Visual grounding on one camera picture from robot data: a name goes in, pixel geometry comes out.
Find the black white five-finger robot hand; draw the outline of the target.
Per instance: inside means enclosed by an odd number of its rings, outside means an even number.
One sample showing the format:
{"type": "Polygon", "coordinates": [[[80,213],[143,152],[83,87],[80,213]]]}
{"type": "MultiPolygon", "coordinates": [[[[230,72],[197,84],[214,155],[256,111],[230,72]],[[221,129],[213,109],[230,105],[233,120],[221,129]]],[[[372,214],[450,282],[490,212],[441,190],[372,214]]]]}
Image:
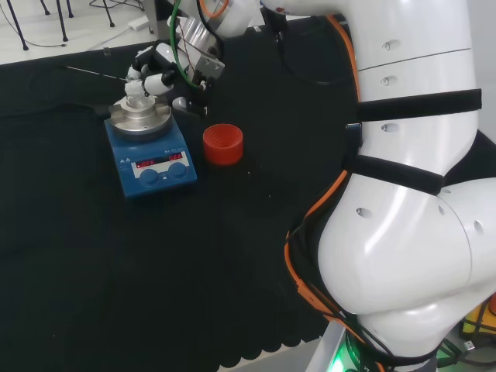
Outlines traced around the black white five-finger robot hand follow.
{"type": "Polygon", "coordinates": [[[176,49],[157,41],[135,56],[126,76],[126,94],[163,97],[178,111],[205,117],[224,67],[218,58],[183,41],[176,49]]]}

